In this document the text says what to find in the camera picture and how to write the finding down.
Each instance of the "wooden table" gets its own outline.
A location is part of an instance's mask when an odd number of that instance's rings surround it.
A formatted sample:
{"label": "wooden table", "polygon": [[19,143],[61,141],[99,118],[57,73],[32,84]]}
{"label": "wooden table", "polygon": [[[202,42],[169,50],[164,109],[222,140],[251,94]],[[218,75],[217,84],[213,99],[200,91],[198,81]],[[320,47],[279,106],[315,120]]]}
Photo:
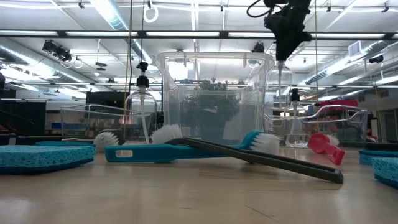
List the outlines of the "wooden table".
{"label": "wooden table", "polygon": [[[333,164],[306,149],[280,154]],[[348,151],[338,185],[233,158],[107,163],[0,176],[0,224],[397,223],[398,190]]]}

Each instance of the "air duct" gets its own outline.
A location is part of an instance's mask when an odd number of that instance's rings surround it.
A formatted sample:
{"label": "air duct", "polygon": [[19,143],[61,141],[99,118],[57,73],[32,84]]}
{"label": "air duct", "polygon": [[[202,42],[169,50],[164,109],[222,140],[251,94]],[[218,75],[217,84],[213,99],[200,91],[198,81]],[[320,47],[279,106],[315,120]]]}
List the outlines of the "air duct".
{"label": "air duct", "polygon": [[[71,82],[93,83],[94,80],[85,77],[71,69],[65,68],[59,62],[55,62],[49,58],[44,58],[43,55],[29,50],[27,47],[17,44],[16,42],[0,37],[0,51],[7,52],[8,55],[16,58],[18,64],[31,65],[34,73],[43,76],[58,75],[64,79],[69,79]],[[106,86],[96,86],[99,91],[113,91]]]}
{"label": "air duct", "polygon": [[332,60],[325,64],[322,71],[313,71],[310,78],[303,81],[301,84],[311,85],[313,82],[320,80],[322,78],[328,77],[336,72],[339,72],[345,68],[352,65],[353,62],[358,60],[366,60],[369,58],[374,58],[377,55],[386,53],[390,47],[394,46],[398,42],[389,41],[377,41],[370,44],[363,44],[362,42],[357,42],[349,47],[349,52],[339,56],[338,58]]}
{"label": "air duct", "polygon": [[[119,9],[113,0],[90,0],[90,3],[95,7],[98,13],[108,22],[114,30],[129,30],[126,22],[123,20]],[[153,57],[148,55],[136,39],[131,40],[132,51],[142,60],[151,64]]]}

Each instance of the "ceiling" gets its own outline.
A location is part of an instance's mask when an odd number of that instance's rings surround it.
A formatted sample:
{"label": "ceiling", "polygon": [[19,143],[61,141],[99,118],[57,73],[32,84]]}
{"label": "ceiling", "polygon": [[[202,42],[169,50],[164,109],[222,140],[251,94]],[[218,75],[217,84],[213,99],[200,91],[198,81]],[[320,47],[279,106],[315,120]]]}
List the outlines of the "ceiling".
{"label": "ceiling", "polygon": [[[36,0],[36,1],[0,1],[0,30],[1,29],[26,29],[26,30],[111,30],[112,27],[104,17],[91,6],[90,1],[83,1],[84,9],[77,7],[79,0]],[[253,19],[246,15],[247,7],[252,1],[224,0],[224,12],[220,10],[221,1],[212,0],[153,0],[154,6],[158,6],[159,16],[154,22],[143,20],[142,4],[147,1],[134,0],[132,9],[131,27],[132,30],[237,30],[237,31],[265,31],[263,18]],[[191,3],[196,2],[199,12],[194,16],[192,24]],[[328,2],[331,4],[331,12],[326,12]],[[123,20],[129,24],[130,1],[114,2]],[[375,0],[317,0],[312,1],[312,11],[305,20],[306,31],[309,32],[397,32],[398,24],[398,0],[388,2],[390,10],[381,12],[385,1]],[[6,5],[45,7],[65,6],[62,9],[21,9],[4,7]],[[344,11],[353,4],[350,11]],[[251,14],[260,14],[266,10],[262,3],[251,9]],[[153,18],[154,10],[147,12],[149,19]],[[5,37],[0,37],[0,44]],[[13,42],[23,46],[26,51],[19,51],[24,54],[33,51],[43,57],[48,57],[55,62],[57,59],[42,51],[45,39],[43,38],[9,38]],[[70,49],[70,52],[83,61],[81,68],[69,68],[73,72],[83,75],[93,82],[105,82],[109,78],[124,83],[127,69],[127,43],[123,39],[102,39],[99,45],[96,39],[51,39],[58,45]],[[144,39],[137,40],[142,48],[149,55],[158,55],[163,52],[175,52],[183,50],[193,52],[250,52],[254,45],[261,41],[267,53],[275,53],[275,45],[272,40],[239,40],[239,39]],[[299,84],[308,78],[314,70],[321,70],[327,62],[334,60],[347,53],[348,46],[355,40],[319,40],[304,43],[299,47],[286,62],[287,68],[293,71],[296,76],[294,82]],[[132,74],[136,77],[140,70],[134,67],[139,63],[138,57],[132,53],[133,61]],[[96,62],[106,63],[106,71],[99,72]],[[150,76],[152,82],[161,82],[162,76],[156,68],[151,68]],[[121,90],[124,87],[110,87],[112,90]]]}

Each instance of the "glass soap dispenser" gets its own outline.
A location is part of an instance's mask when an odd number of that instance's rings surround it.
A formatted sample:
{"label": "glass soap dispenser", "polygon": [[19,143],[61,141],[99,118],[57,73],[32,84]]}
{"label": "glass soap dispenser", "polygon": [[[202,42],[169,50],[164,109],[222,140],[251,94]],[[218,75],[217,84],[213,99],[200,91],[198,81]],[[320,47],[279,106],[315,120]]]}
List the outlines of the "glass soap dispenser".
{"label": "glass soap dispenser", "polygon": [[306,147],[309,141],[309,137],[304,131],[304,124],[300,119],[307,114],[307,110],[299,101],[299,90],[294,88],[290,96],[290,103],[284,110],[285,144],[288,147]]}
{"label": "glass soap dispenser", "polygon": [[130,135],[133,139],[145,137],[146,144],[149,144],[149,135],[156,126],[157,103],[148,91],[149,79],[145,76],[148,63],[141,62],[136,68],[141,69],[141,75],[137,78],[137,90],[126,99],[126,109],[133,113],[128,116],[132,121],[125,124],[131,125]]}

